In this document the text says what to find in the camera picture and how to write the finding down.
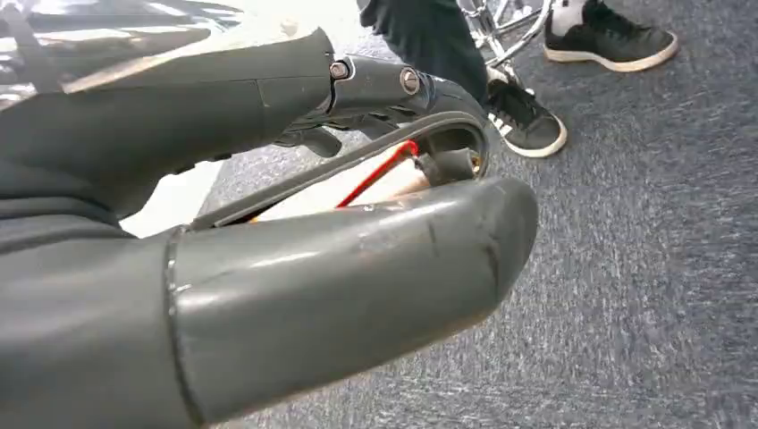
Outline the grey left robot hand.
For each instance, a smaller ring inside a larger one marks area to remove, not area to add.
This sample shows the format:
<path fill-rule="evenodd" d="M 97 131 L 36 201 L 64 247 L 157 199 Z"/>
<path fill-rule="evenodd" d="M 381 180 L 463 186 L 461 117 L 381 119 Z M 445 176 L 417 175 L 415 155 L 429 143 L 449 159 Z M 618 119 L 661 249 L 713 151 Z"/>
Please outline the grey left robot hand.
<path fill-rule="evenodd" d="M 240 29 L 1 112 L 1 425 L 205 428 L 486 318 L 535 240 L 533 191 L 390 202 L 137 239 L 166 174 L 273 141 L 330 96 L 315 29 Z"/>

